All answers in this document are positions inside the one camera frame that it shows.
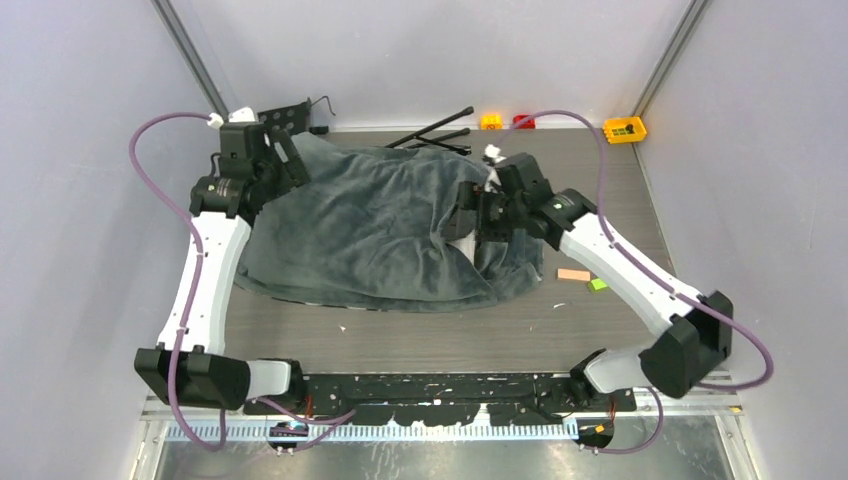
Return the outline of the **grey fluffy pillowcase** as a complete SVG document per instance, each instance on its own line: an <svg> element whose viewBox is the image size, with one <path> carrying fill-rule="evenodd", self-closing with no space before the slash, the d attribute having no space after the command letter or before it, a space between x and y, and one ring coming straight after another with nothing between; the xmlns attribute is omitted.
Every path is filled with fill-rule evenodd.
<svg viewBox="0 0 848 480"><path fill-rule="evenodd" d="M433 149L340 146L296 135L310 182L267 203L235 284L277 300L445 313L494 306L541 283L544 246L524 232L472 256L444 236L464 181L487 166Z"/></svg>

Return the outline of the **white yellow black pillow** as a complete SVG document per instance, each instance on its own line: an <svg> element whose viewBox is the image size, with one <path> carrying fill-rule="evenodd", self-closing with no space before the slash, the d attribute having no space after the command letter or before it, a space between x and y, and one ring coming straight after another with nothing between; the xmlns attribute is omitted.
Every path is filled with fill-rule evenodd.
<svg viewBox="0 0 848 480"><path fill-rule="evenodd" d="M468 237L458 241L449 242L450 245L457 248L472 264L475 263L476 249L478 245L478 233L480 229L480 221L482 218L483 201L486 193L495 191L500 186L500 181L494 169L490 169L487 178L479 185L479 208L477 212L476 230Z"/></svg>

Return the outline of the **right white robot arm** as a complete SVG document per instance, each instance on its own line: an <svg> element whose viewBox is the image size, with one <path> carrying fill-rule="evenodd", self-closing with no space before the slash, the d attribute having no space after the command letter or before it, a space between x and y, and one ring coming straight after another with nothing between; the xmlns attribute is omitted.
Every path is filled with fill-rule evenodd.
<svg viewBox="0 0 848 480"><path fill-rule="evenodd" d="M483 182L460 182L445 238L474 248L509 242L522 230L604 281L654 337L650 345L599 349L572 367L577 406L596 410L612 392L632 387L680 399L729 357L732 329L708 313L732 315L724 294L703 295L659 267L580 192L554 192L533 156L499 157L488 170Z"/></svg>

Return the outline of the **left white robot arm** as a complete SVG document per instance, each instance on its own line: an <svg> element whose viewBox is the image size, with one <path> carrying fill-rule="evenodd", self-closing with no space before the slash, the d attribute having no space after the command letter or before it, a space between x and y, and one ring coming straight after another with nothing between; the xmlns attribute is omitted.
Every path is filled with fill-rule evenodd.
<svg viewBox="0 0 848 480"><path fill-rule="evenodd" d="M257 120L212 123L220 140L217 170L191 189L188 209L176 211L190 235L185 267L166 325L154 347L138 349L134 369L173 410L235 411L268 397L293 414L307 398L300 363L226 356L225 322L256 217L310 176L286 132Z"/></svg>

